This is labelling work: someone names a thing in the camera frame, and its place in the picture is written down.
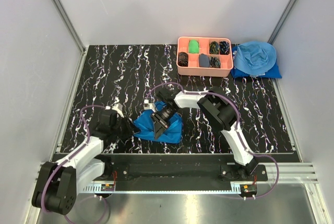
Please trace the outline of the blue cloth napkin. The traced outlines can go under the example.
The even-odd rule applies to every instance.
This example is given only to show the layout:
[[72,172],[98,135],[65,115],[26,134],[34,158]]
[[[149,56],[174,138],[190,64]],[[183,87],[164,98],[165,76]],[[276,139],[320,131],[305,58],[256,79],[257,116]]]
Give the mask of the blue cloth napkin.
[[[162,101],[156,102],[155,105],[156,111],[161,110],[162,107],[165,106]],[[152,112],[151,110],[144,110],[141,115],[136,120],[134,120],[134,125],[141,130],[140,133],[134,136],[143,140],[149,140],[153,142],[178,144],[181,141],[182,137],[183,121],[181,116],[176,112],[170,119],[169,128],[160,136],[159,139],[155,139],[153,131],[153,121],[151,119],[151,115],[153,113],[154,112]]]

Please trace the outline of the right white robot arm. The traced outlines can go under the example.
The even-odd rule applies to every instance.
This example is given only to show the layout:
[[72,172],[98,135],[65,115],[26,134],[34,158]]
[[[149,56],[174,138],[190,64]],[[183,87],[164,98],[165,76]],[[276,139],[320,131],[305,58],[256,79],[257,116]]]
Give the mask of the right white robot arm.
[[159,91],[158,97],[165,106],[161,110],[154,109],[151,116],[155,140],[171,126],[170,119],[179,109],[200,109],[209,125],[218,130],[228,142],[238,177],[246,181],[255,175],[258,161],[242,133],[240,113],[230,99],[212,90],[181,90],[175,94]]

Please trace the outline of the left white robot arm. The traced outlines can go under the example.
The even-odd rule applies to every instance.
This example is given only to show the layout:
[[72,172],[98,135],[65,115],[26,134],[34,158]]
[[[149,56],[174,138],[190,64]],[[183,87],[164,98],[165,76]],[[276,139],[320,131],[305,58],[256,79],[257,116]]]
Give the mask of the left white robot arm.
[[31,204],[44,211],[68,214],[78,193],[96,178],[112,176],[111,161],[102,157],[111,139],[129,138],[139,129],[127,118],[120,103],[103,107],[100,119],[88,129],[85,140],[56,162],[45,162],[39,171]]

